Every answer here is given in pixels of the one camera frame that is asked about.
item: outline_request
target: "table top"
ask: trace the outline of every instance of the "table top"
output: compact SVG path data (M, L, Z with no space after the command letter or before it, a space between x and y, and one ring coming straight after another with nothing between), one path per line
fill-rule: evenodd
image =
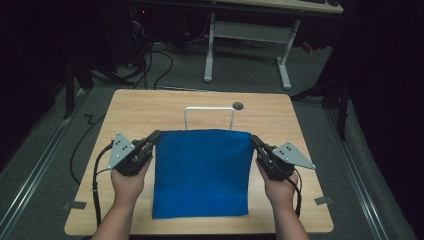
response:
M115 92L97 142L81 181L75 201L87 203L82 209L72 209L65 225L69 235L90 235L96 230L91 181L98 154L114 139L117 132L130 141L147 137L156 129L183 130L186 107L231 107L241 102L244 109L237 111L233 130L258 135L265 143L280 146L287 141L309 156L290 98L283 94L223 93L118 90ZM230 111L190 111L188 129L228 129ZM99 164L107 168L110 152ZM258 234L274 233L271 205L265 196L263 179L252 161L250 171L249 214L242 217L196 217L152 219L155 161L153 159L145 179L131 228L131 234ZM325 204L317 205L323 196L315 171L297 167L303 180L302 212L300 220L307 232L330 232L333 222ZM110 173L98 175L99 198L104 216L113 202L114 191Z
M328 3L311 3L300 0L215 0L222 3L247 4L262 7L285 8L301 11L313 11L322 13L342 13L343 8L339 5L333 7Z

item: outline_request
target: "blue towel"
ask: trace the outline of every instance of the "blue towel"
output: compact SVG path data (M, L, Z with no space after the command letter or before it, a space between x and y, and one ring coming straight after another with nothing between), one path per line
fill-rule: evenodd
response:
M227 130L163 131L153 218L247 215L250 137Z

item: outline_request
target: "black cable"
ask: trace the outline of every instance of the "black cable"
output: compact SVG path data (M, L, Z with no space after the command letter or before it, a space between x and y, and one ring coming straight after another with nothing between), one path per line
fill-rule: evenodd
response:
M82 135L82 137L80 138L80 140L78 141L77 145L74 148L74 151L72 152L71 155L71 159L69 161L69 170L71 171L71 176L74 179L74 181L80 185L81 181L77 179L77 177L75 176L74 170L73 170L73 162L74 162L74 157L75 154L79 148L79 146L81 145L82 141L84 140L84 138L87 136L87 134L90 132L91 129L93 129L94 126L96 126L97 123L100 122L100 120L102 120L104 117L106 116L106 114L103 114L99 119L97 119L94 123L92 123L92 125L87 129L87 131L85 131L84 135Z
M286 177L286 180L294 187L294 190L297 192L297 203L296 203L296 209L295 213L299 217L300 216L300 209L302 207L302 178L300 177L299 172L295 169L296 174L299 176L299 182L300 182L300 189L297 187L297 184L294 183L289 177Z
M171 60L171 65L169 66L168 70L166 70L166 72L165 72L164 74L162 74L162 75L161 75L158 79L156 79L155 83L153 84L153 90L156 90L156 85L158 84L159 80L160 80L161 78L163 78L163 77L164 77L167 73L169 73L169 71L171 71L172 66L174 66L174 60L172 60L172 57L171 57L171 56L169 56L169 55L168 55L168 54L166 54L166 53L163 53L163 52L153 52L153 53L157 53L157 54L164 55L164 56L168 57L168 58L169 58L169 60Z
M99 201L99 192L97 188L97 168L99 166L100 159L102 158L103 154L105 154L107 151L112 149L113 146L113 140L110 142L109 145L107 145L100 153L99 156L97 156L96 163L94 164L93 169L93 183L92 183L92 191L93 191L93 201L94 201L94 209L96 210L96 221L97 221L97 227L102 222L102 213L100 209L100 201Z
M144 70L143 75L138 79L138 81L134 84L133 89L136 89L138 84L140 84L140 82L144 79L144 88L147 90L147 73L150 71L150 68L152 67L152 47L150 47L149 49L149 56L150 56L150 62L149 62L149 67L147 68L147 70Z

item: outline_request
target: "cable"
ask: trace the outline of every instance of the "cable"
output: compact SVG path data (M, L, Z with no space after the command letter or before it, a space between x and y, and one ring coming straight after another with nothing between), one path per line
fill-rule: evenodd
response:
M144 88L147 90L147 73L150 71L150 68L152 67L152 47L150 47L149 49L149 56L150 56L150 62L149 62L149 67L146 69L144 69L144 73L143 75L138 79L138 81L134 84L133 89L136 89L138 84L140 84L140 82L144 79Z
M102 222L102 213L100 209L100 201L99 201L99 192L97 188L97 168L99 166L100 159L102 158L103 154L105 154L107 151L112 149L113 146L113 140L110 142L109 145L107 145L100 153L99 156L97 156L96 162L94 164L93 169L93 183L92 183L92 192L93 192L93 201L94 201L94 209L96 210L96 220L97 220L97 227Z
M79 146L81 145L82 141L84 140L84 138L87 136L87 134L90 132L91 129L93 129L94 126L97 125L97 123L100 122L100 120L102 120L104 117L106 116L106 114L103 114L99 119L97 119L94 123L91 124L91 126L87 129L87 131L85 131L84 135L82 135L82 137L80 138L80 140L78 141L77 145L74 148L74 151L72 152L71 155L71 159L69 161L69 170L71 171L71 176L74 179L74 181L80 185L81 181L77 179L77 177L75 176L74 170L73 170L73 161L74 161L74 157L75 154L79 148Z
M164 55L164 56L168 57L168 58L169 58L169 60L171 60L171 65L169 66L168 70L166 70L166 72L165 72L164 74L162 74L162 75L161 75L158 79L156 79L155 83L153 84L153 90L156 90L156 85L158 84L159 80L160 80L161 78L163 78L163 77L164 77L167 73L169 73L169 71L171 71L172 66L174 66L174 60L172 60L172 57L171 57L171 56L169 56L169 55L168 55L168 54L166 54L166 53L162 53L162 52L153 52L153 53L157 53L157 54Z
M297 176L299 176L300 188L298 188L297 187L297 184L294 183L289 177L286 177L285 180L287 180L294 187L294 190L297 192L297 203L296 203L295 212L296 212L296 215L299 217L300 216L300 209L302 207L302 194L301 194L301 191L302 191L302 178L300 177L299 172L296 169L294 169L294 170L296 171Z
M203 28L202 33L199 35L199 37L197 37L195 40L187 42L186 44L190 44L190 43L195 43L198 41L203 41L204 39L208 39L207 37L202 38L205 35L206 29L208 28L208 23L209 23L209 19L211 18L211 14L208 14L208 18L206 19L206 23L205 23L205 27Z

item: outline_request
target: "hand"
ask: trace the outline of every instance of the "hand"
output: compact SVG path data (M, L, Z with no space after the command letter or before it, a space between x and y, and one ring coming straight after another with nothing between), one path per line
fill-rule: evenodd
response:
M268 178L265 170L256 161L259 172L265 182L265 193L273 208L287 207L293 209L294 187L288 181L272 181ZM297 174L292 174L290 179L297 184L299 177Z
M111 173L112 185L115 190L114 204L119 206L133 207L144 188L144 177L149 168L151 159L143 166L135 176L124 176L113 169Z

